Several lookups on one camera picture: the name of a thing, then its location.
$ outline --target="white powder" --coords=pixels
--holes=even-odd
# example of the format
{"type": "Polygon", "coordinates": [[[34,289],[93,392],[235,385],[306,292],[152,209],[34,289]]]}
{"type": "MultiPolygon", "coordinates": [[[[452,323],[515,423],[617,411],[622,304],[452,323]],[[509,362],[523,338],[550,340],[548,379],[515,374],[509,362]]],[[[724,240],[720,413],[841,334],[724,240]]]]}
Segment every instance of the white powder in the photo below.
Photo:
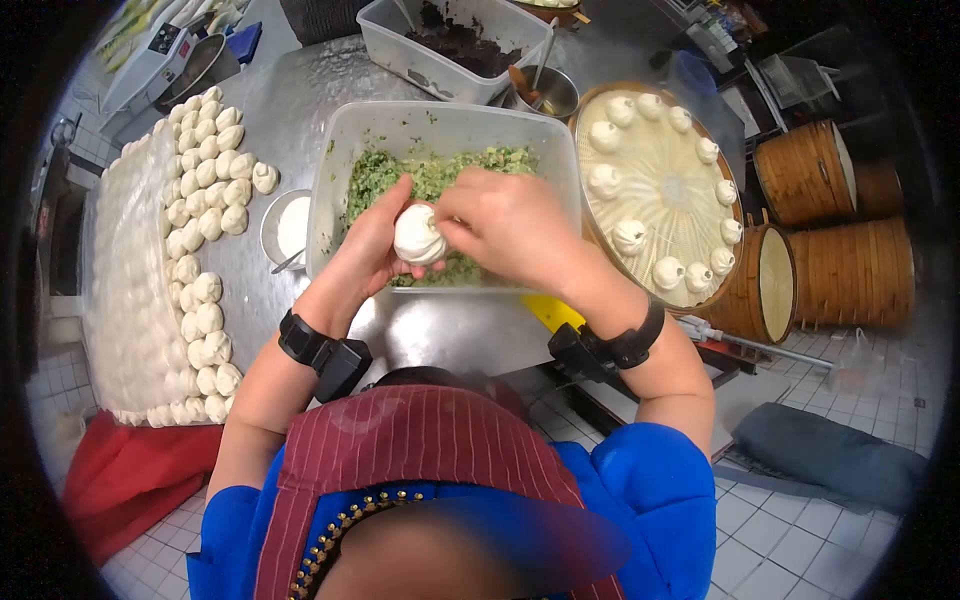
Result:
{"type": "Polygon", "coordinates": [[[301,196],[290,202],[280,215],[276,226],[276,241],[283,256],[289,258],[306,246],[307,220],[310,214],[310,197],[301,196]]]}

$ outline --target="metal pole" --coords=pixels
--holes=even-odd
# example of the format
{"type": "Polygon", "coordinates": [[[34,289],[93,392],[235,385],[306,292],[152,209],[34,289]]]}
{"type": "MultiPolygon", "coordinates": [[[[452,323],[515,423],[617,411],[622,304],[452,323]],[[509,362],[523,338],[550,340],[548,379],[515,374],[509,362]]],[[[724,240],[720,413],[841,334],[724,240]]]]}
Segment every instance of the metal pole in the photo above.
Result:
{"type": "Polygon", "coordinates": [[[759,342],[751,342],[750,340],[744,340],[743,338],[738,338],[735,335],[730,335],[729,333],[723,334],[723,341],[760,350],[761,352],[766,352],[768,354],[776,354],[777,356],[782,356],[783,358],[791,358],[793,360],[806,363],[807,365],[813,365],[814,367],[819,367],[828,371],[833,369],[833,363],[829,361],[822,360],[820,358],[814,358],[813,356],[807,356],[806,354],[800,354],[799,352],[794,352],[785,348],[777,348],[776,346],[767,346],[766,344],[761,344],[759,342]]]}

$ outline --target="yellow object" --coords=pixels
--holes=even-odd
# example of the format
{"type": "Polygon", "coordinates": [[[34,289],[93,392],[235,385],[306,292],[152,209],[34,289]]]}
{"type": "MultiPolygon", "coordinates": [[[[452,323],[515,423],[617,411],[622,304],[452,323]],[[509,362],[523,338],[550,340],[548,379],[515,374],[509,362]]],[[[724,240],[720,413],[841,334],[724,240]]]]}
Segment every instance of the yellow object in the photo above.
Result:
{"type": "Polygon", "coordinates": [[[553,333],[556,333],[564,323],[569,323],[577,329],[587,322],[580,313],[552,296],[524,294],[520,297],[520,301],[553,333]]]}

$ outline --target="plastic sheet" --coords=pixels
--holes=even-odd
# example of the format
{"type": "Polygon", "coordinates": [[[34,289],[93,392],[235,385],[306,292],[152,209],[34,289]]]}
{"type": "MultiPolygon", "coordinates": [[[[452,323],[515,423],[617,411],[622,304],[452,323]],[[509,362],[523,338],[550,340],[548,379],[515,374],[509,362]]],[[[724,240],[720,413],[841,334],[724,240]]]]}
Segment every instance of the plastic sheet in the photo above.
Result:
{"type": "Polygon", "coordinates": [[[161,190],[173,131],[133,142],[84,203],[84,340],[100,405],[145,412],[186,397],[186,343],[164,281],[161,190]]]}

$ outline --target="bamboo steamer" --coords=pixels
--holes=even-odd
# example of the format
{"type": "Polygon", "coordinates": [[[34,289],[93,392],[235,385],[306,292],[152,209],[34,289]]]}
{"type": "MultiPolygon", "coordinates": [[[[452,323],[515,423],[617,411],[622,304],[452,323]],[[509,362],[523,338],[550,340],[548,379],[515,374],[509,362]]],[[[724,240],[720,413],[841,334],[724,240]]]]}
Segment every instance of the bamboo steamer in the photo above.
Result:
{"type": "MultiPolygon", "coordinates": [[[[584,118],[584,113],[585,113],[584,109],[593,100],[595,100],[597,96],[609,91],[621,91],[621,90],[626,92],[658,94],[669,107],[679,106],[679,103],[677,102],[676,98],[674,98],[674,96],[669,91],[662,90],[656,87],[651,87],[647,84],[641,84],[639,82],[623,81],[623,82],[613,82],[609,84],[600,84],[594,87],[593,89],[589,90],[587,93],[583,95],[583,97],[580,100],[580,110],[577,113],[575,113],[572,117],[570,117],[570,121],[567,124],[570,131],[573,133],[574,141],[578,146],[577,158],[578,158],[578,162],[580,162],[581,164],[581,168],[583,168],[584,158],[583,158],[583,154],[580,152],[581,140],[579,139],[579,136],[578,136],[578,130],[579,130],[579,125],[582,119],[584,118]]],[[[703,137],[709,138],[709,132],[707,131],[707,129],[696,119],[693,119],[693,131],[703,137]]],[[[723,175],[724,179],[733,180],[733,174],[732,174],[732,171],[730,170],[730,165],[727,163],[727,160],[724,158],[722,153],[717,157],[716,164],[720,168],[720,173],[723,175]]],[[[582,180],[584,182],[583,194],[584,194],[585,200],[587,200],[588,191],[585,183],[586,179],[582,178],[582,180]]],[[[617,269],[619,269],[619,271],[624,276],[629,278],[633,283],[635,283],[639,287],[643,288],[643,290],[647,294],[649,294],[652,298],[657,298],[661,303],[663,303],[664,307],[672,314],[675,314],[675,315],[697,314],[698,310],[711,306],[715,301],[717,301],[720,298],[723,298],[723,296],[727,293],[727,290],[731,285],[730,282],[733,280],[733,277],[735,275],[735,270],[739,267],[739,262],[742,258],[742,249],[743,249],[742,239],[741,241],[737,242],[732,247],[730,247],[730,250],[731,252],[733,252],[733,256],[737,262],[736,262],[736,265],[734,265],[733,267],[734,271],[731,271],[730,273],[723,276],[722,282],[720,283],[716,291],[713,292],[709,296],[709,298],[697,303],[696,305],[693,305],[693,306],[678,305],[677,303],[673,303],[668,299],[665,299],[662,296],[662,293],[660,292],[660,290],[656,288],[656,286],[654,285],[644,286],[642,283],[640,283],[637,280],[636,274],[632,272],[632,270],[625,264],[624,258],[619,255],[619,253],[615,250],[615,248],[612,247],[612,244],[608,241],[607,237],[604,235],[603,231],[601,230],[601,228],[597,223],[597,220],[595,218],[595,215],[593,214],[593,211],[589,209],[588,205],[589,205],[589,202],[586,202],[585,203],[586,207],[583,210],[583,216],[582,216],[583,237],[589,242],[591,242],[592,244],[598,246],[601,250],[603,250],[604,254],[607,256],[610,262],[617,269]]],[[[740,205],[739,197],[737,197],[736,202],[734,202],[732,205],[732,217],[738,223],[742,224],[744,222],[744,213],[740,205]]]]}
{"type": "Polygon", "coordinates": [[[914,302],[913,251],[901,217],[788,236],[797,321],[902,328],[914,302]]]}
{"type": "Polygon", "coordinates": [[[773,224],[743,232],[743,262],[727,293],[695,314],[731,335],[781,344],[797,309],[794,257],[783,229],[773,224]]]}
{"type": "Polygon", "coordinates": [[[853,163],[840,130],[829,119],[760,144],[754,165],[781,225],[855,217],[853,163]]]}
{"type": "Polygon", "coordinates": [[[903,212],[903,189],[897,166],[889,158],[858,162],[856,175],[857,209],[864,221],[895,217],[903,212]]]}

